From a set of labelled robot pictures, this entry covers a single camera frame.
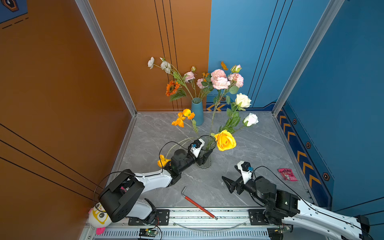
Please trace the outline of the clear glass vase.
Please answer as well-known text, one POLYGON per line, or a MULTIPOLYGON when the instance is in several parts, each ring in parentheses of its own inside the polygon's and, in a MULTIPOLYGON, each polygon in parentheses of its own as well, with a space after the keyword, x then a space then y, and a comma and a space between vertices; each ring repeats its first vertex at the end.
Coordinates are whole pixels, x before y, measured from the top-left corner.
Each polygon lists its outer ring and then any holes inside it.
POLYGON ((201 169, 207 169, 212 165, 212 152, 216 148, 216 139, 211 135, 202 135, 200 139, 202 139, 205 144, 199 154, 201 164, 197 163, 197 165, 201 169))

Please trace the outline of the orange yellow rose stem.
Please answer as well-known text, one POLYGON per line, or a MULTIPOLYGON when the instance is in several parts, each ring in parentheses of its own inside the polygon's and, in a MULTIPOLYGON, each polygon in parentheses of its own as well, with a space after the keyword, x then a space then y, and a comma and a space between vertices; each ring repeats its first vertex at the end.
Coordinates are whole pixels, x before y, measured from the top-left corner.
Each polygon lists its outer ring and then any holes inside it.
POLYGON ((234 149, 237 146, 237 142, 233 135, 227 130, 223 130, 218 134, 211 134, 215 138, 219 151, 227 151, 234 149))

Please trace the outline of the small orange bud stem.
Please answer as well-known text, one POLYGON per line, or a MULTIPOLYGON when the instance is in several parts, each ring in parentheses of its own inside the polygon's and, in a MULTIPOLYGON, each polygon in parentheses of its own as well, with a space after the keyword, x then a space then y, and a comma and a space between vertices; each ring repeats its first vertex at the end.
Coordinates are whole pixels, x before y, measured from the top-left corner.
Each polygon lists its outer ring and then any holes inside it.
MULTIPOLYGON (((194 130, 196 134, 199 133, 197 122, 195 120, 195 113, 190 109, 184 109, 182 112, 178 113, 178 118, 172 122, 172 126, 178 126, 184 128, 185 125, 189 126, 194 130)), ((158 166, 163 168, 171 160, 166 159, 163 155, 159 155, 158 166)))

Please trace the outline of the teal ceramic vase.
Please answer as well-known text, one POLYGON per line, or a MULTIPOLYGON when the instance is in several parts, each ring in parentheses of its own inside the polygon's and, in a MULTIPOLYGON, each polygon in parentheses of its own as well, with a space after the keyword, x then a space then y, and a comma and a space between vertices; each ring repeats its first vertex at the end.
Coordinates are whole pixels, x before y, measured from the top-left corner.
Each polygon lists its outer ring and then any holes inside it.
POLYGON ((201 98, 192 99, 191 111, 195 114, 194 120, 196 121, 196 125, 202 125, 204 123, 204 110, 201 98))

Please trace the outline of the white rose flower stem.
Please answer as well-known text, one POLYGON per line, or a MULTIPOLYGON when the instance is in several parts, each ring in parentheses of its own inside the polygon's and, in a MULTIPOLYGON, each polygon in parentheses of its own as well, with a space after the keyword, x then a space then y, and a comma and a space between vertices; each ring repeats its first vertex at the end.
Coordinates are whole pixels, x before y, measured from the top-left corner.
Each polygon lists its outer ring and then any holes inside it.
POLYGON ((258 116, 256 114, 249 113, 249 115, 244 118, 243 125, 238 129, 234 130, 232 134, 242 130, 243 128, 249 128, 253 125, 256 125, 258 122, 259 122, 258 116))

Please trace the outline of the large pink peach rose stem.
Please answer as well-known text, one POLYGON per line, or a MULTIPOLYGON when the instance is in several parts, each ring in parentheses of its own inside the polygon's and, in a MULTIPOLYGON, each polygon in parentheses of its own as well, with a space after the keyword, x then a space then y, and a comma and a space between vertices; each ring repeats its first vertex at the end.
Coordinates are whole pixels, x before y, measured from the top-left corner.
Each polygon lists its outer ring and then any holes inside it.
POLYGON ((210 82, 207 79, 198 79, 197 86, 200 89, 199 98, 201 100, 212 91, 210 82))

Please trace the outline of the pink peony flower stem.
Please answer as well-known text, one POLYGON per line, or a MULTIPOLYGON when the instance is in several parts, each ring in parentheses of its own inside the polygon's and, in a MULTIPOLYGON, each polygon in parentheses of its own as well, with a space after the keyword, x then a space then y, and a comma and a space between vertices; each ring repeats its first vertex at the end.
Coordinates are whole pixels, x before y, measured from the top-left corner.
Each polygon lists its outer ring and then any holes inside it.
POLYGON ((183 76, 185 83, 189 83, 191 85, 192 89, 194 90, 195 96, 193 97, 193 99, 198 96, 197 91, 196 91, 196 84, 195 84, 196 71, 197 71, 196 67, 192 66, 191 71, 185 73, 183 76))

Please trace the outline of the pink carnation rose stem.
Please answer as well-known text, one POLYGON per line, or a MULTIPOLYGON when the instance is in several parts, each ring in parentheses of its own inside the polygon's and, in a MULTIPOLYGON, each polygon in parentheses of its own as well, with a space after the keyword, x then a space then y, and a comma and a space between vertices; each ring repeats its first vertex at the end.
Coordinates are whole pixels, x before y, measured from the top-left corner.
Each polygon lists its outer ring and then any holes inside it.
POLYGON ((230 95, 237 94, 239 89, 244 85, 244 78, 240 74, 242 70, 241 65, 234 65, 230 69, 230 73, 227 74, 227 68, 224 69, 226 65, 222 62, 222 69, 214 70, 211 73, 211 83, 212 87, 218 91, 218 95, 214 97, 214 110, 213 116, 211 120, 210 126, 210 134, 213 133, 214 130, 214 121, 216 112, 219 110, 219 106, 221 105, 222 99, 225 100, 225 103, 228 107, 231 107, 231 97, 230 95))

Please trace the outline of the cream white rose stem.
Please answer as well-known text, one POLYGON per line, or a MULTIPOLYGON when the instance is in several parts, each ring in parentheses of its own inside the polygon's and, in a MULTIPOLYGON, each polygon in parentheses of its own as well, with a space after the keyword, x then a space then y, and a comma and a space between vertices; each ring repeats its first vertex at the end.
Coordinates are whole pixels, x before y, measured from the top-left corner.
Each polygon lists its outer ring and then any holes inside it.
POLYGON ((233 134, 236 131, 235 128, 241 122, 239 112, 249 108, 251 106, 251 101, 252 100, 247 95, 237 94, 235 101, 230 103, 229 108, 226 110, 228 120, 224 126, 219 127, 219 133, 226 130, 233 134))

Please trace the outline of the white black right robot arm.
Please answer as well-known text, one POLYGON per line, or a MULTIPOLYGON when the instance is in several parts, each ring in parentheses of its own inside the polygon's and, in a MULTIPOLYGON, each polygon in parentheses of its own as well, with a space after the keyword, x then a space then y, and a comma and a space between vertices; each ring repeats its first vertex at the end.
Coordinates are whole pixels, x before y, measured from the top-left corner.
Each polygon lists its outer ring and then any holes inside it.
POLYGON ((225 176, 223 182, 230 193, 243 192, 264 207, 262 220, 269 225, 303 228, 321 234, 331 240, 371 240, 369 219, 358 215, 349 217, 340 215, 311 204, 294 191, 279 190, 266 178, 254 177, 254 169, 248 162, 239 162, 235 166, 240 177, 231 180, 225 176))

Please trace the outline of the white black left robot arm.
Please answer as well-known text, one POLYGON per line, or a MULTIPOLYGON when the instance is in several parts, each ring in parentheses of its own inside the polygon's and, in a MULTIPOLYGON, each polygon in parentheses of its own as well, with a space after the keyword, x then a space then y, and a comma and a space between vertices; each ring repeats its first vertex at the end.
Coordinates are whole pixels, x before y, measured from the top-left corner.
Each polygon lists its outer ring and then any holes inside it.
POLYGON ((99 194, 99 201, 94 203, 91 213, 107 224, 125 217, 137 218, 146 224, 154 223, 157 208, 141 195, 173 186, 181 179, 183 171, 194 164, 204 165, 212 152, 213 148, 206 147, 204 140, 199 138, 187 148, 176 150, 168 162, 164 162, 166 158, 160 158, 161 169, 157 172, 137 174, 130 169, 119 172, 99 194))

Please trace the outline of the pink candy wrapper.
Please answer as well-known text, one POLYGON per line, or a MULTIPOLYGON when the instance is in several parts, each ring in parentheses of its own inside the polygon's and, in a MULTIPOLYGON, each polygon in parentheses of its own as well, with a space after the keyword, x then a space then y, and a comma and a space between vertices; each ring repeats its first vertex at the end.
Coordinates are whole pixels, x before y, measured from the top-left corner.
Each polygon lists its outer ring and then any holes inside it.
POLYGON ((282 175, 283 179, 290 182, 297 182, 298 179, 294 175, 292 169, 278 169, 278 172, 282 175))

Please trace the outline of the green circuit board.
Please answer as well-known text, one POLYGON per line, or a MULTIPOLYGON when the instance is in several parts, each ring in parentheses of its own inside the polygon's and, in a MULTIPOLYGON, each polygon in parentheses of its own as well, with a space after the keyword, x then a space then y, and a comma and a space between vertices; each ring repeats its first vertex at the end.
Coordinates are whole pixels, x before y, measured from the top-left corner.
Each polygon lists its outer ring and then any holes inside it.
POLYGON ((140 229, 138 238, 139 240, 154 240, 159 234, 156 229, 140 229))

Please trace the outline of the white panda plush toy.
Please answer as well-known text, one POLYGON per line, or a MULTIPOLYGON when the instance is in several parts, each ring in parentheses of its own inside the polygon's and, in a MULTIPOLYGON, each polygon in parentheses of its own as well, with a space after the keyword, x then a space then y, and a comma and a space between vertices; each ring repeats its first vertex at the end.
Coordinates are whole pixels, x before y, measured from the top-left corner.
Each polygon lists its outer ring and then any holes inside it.
POLYGON ((88 222, 91 227, 96 229, 96 235, 101 235, 106 230, 106 227, 112 223, 112 220, 102 204, 97 203, 89 210, 88 222))

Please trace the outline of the red handled hex key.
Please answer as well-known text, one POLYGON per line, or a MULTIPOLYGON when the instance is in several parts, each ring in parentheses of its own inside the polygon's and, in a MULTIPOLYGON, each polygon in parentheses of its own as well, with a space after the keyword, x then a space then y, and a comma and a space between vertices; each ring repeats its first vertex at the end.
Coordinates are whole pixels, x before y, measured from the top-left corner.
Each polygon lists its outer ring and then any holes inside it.
POLYGON ((188 197, 186 194, 185 194, 185 191, 186 191, 187 187, 184 187, 182 192, 181 192, 181 195, 184 197, 184 199, 186 199, 188 202, 190 202, 191 204, 193 204, 195 207, 197 207, 198 209, 200 209, 201 211, 203 211, 205 214, 207 214, 210 218, 214 219, 214 220, 218 220, 218 218, 212 214, 210 211, 208 211, 207 209, 205 209, 204 207, 202 207, 200 204, 198 204, 197 202, 195 202, 194 200, 192 200, 190 197, 188 197))

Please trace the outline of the left aluminium corner post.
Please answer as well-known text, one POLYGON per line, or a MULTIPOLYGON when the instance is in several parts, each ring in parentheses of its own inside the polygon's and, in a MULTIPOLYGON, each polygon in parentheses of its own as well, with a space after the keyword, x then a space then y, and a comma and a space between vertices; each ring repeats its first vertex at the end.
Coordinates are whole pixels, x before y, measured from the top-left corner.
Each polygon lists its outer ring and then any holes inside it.
POLYGON ((85 20, 88 29, 113 77, 115 84, 133 117, 137 115, 137 109, 133 103, 131 95, 128 91, 127 85, 122 77, 119 67, 114 59, 111 49, 107 43, 107 40, 103 34, 103 31, 98 23, 96 15, 92 9, 89 1, 86 0, 75 0, 83 19, 85 20))

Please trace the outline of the aluminium corner post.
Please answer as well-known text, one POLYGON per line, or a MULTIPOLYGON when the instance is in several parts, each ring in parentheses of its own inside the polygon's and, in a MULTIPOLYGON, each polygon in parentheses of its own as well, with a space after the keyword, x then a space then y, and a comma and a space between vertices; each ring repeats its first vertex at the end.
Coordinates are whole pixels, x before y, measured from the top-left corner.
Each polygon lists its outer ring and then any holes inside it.
POLYGON ((274 117, 276 117, 282 110, 284 103, 287 101, 289 95, 303 74, 305 68, 310 62, 312 56, 320 45, 322 39, 327 33, 329 27, 331 26, 344 2, 345 0, 331 0, 327 4, 327 7, 325 8, 319 22, 317 23, 309 41, 307 42, 297 64, 295 65, 272 110, 274 117))
POLYGON ((107 43, 107 40, 103 34, 103 31, 98 23, 96 15, 92 9, 89 1, 86 0, 75 0, 83 19, 85 20, 88 29, 113 77, 115 84, 133 117, 137 115, 137 109, 133 103, 131 95, 128 91, 127 85, 122 77, 119 67, 114 59, 111 49, 107 43))

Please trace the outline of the right aluminium corner post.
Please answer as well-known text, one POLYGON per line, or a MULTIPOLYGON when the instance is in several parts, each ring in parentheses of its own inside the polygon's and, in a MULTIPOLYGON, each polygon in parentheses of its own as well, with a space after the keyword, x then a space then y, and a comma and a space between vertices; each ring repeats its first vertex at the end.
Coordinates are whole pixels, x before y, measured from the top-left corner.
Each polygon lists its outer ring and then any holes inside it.
POLYGON ((297 64, 295 65, 272 110, 274 117, 276 117, 282 110, 284 103, 287 101, 289 95, 303 74, 305 68, 310 62, 312 56, 320 45, 322 39, 327 33, 329 27, 331 26, 344 2, 345 0, 331 0, 327 4, 327 7, 325 8, 319 22, 317 23, 309 41, 307 42, 297 64))

